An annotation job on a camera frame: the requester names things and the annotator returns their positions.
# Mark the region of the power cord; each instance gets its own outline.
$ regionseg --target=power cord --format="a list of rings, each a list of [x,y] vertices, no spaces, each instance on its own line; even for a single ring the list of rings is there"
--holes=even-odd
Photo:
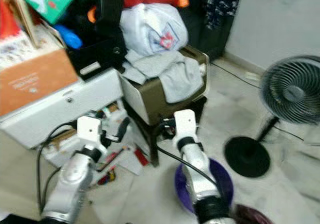
[[[287,133],[287,134],[293,136],[294,138],[297,138],[297,139],[299,139],[299,140],[301,140],[301,141],[303,141],[303,142],[305,141],[305,139],[303,139],[303,138],[301,138],[300,136],[297,136],[297,135],[295,135],[295,134],[293,134],[293,133],[291,133],[291,132],[289,132],[289,131],[280,129],[279,127],[276,127],[276,126],[274,126],[274,128],[277,129],[277,130],[279,130],[280,132]]]
[[[255,87],[255,88],[260,89],[259,86],[254,85],[254,84],[252,84],[252,83],[250,83],[250,82],[242,79],[241,77],[237,76],[236,74],[233,74],[231,71],[228,71],[228,70],[224,69],[223,67],[215,64],[214,62],[211,62],[211,64],[214,65],[214,66],[216,66],[216,67],[218,67],[218,68],[220,68],[221,70],[224,70],[226,73],[229,73],[230,75],[234,76],[235,78],[239,79],[240,81],[243,81],[244,83],[247,83],[248,85],[250,85],[250,86],[252,86],[252,87]]]
[[[194,165],[190,164],[189,162],[183,160],[182,158],[162,149],[161,147],[157,146],[156,147],[158,149],[159,152],[162,152],[163,154],[173,158],[173,159],[176,159],[177,161],[181,162],[182,164],[190,167],[192,170],[194,170],[195,172],[199,173],[201,176],[203,176],[204,178],[206,178],[209,182],[211,182],[213,185],[215,185],[216,187],[218,187],[217,183],[212,180],[207,174],[205,174],[202,170],[196,168]]]
[[[66,123],[62,123],[60,125],[58,125],[56,128],[54,128],[50,134],[48,135],[48,137],[46,138],[46,140],[41,143],[40,145],[40,149],[37,153],[37,157],[36,157],[36,190],[37,190],[37,202],[38,202],[38,208],[39,208],[39,213],[41,214],[44,207],[45,207],[45,200],[41,198],[42,194],[41,194],[41,169],[40,169],[40,159],[41,159],[41,154],[44,150],[44,148],[51,142],[51,140],[54,138],[52,135],[61,127],[63,126],[71,126],[71,127],[76,127],[76,123],[75,122],[66,122]],[[50,180],[52,179],[52,177],[55,175],[55,173],[57,173],[58,171],[55,170],[50,177],[47,180],[47,184],[46,184],[46,188],[45,191],[47,191],[48,189],[48,185]]]
[[[248,85],[250,85],[250,86],[252,86],[252,87],[255,87],[255,88],[260,89],[259,86],[254,85],[254,84],[252,84],[252,83],[250,83],[250,82],[242,79],[241,77],[237,76],[236,74],[232,73],[231,71],[228,71],[228,70],[224,69],[223,67],[215,64],[214,62],[211,62],[211,64],[214,65],[214,66],[216,66],[216,67],[218,67],[218,68],[220,68],[221,70],[225,71],[226,73],[229,73],[230,75],[234,76],[235,78],[239,79],[240,81],[243,81],[244,83],[247,83]],[[304,140],[303,138],[301,138],[300,136],[297,136],[297,135],[295,135],[295,134],[293,134],[293,133],[291,133],[291,132],[289,132],[289,131],[283,130],[283,129],[281,129],[281,128],[279,128],[279,127],[276,127],[276,126],[274,126],[274,128],[277,129],[277,130],[279,130],[280,132],[284,132],[284,133],[286,133],[286,134],[289,134],[289,135],[291,135],[291,136],[293,136],[293,137],[295,137],[295,138],[297,138],[297,139],[299,139],[299,140],[301,140],[301,141],[303,141],[303,142],[305,141],[305,140]]]
[[[49,183],[51,181],[51,179],[55,176],[55,174],[57,174],[60,171],[61,167],[55,169],[50,176],[48,177],[48,179],[45,182],[45,186],[44,186],[44,190],[43,190],[43,198],[42,198],[42,203],[43,206],[45,205],[45,203],[47,202],[47,192],[48,192],[48,187],[49,187]]]

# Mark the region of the gray towel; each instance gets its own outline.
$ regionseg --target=gray towel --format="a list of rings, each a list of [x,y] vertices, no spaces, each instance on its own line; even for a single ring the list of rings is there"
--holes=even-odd
[[[141,56],[130,50],[125,56],[128,62],[125,78],[143,84],[147,79],[159,77],[167,103],[177,103],[192,96],[203,86],[199,63],[192,58],[183,56],[178,51]]]

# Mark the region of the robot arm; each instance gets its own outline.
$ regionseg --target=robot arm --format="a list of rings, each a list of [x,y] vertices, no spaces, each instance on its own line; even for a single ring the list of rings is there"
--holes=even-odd
[[[192,110],[177,111],[174,114],[174,146],[179,150],[183,160],[204,172],[213,181],[210,160],[199,145],[196,135],[196,118]],[[200,224],[234,224],[229,218],[229,207],[218,188],[201,174],[188,166],[183,167],[187,179],[187,190]]]
[[[129,118],[118,128],[117,136],[106,136],[99,118],[82,116],[77,120],[77,136],[84,147],[62,167],[58,182],[43,212],[41,224],[73,224],[83,204],[84,195],[93,179],[96,163],[107,157],[111,142],[121,142]]]

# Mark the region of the fan grille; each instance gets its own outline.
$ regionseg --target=fan grille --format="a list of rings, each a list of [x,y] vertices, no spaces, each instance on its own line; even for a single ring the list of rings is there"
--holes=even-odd
[[[320,58],[290,57],[262,78],[261,98],[278,118],[292,123],[320,121]]]

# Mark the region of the white drawer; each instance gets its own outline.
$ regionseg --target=white drawer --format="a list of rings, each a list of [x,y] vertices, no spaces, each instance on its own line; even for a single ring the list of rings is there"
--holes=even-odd
[[[57,125],[99,110],[123,95],[118,72],[110,69],[79,81],[1,119],[0,128],[27,148],[43,142]]]

